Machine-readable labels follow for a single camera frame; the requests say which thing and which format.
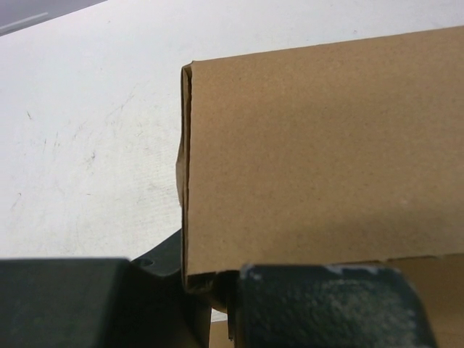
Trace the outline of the brown cardboard box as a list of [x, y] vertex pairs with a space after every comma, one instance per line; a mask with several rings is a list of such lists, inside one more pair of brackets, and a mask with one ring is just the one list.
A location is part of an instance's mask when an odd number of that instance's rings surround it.
[[394, 268], [463, 345], [463, 28], [192, 62], [176, 165], [186, 290], [247, 265]]

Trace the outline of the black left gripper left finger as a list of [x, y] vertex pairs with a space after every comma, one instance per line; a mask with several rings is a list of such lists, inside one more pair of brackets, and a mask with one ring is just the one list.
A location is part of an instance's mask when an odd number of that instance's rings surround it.
[[183, 288], [179, 233], [134, 260], [1, 261], [3, 347], [207, 347], [210, 318]]

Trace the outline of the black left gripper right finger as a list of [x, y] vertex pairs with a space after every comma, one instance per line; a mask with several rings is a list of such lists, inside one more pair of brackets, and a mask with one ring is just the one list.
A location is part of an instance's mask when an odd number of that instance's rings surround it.
[[436, 347], [415, 289], [372, 265], [247, 265], [231, 301], [235, 347]]

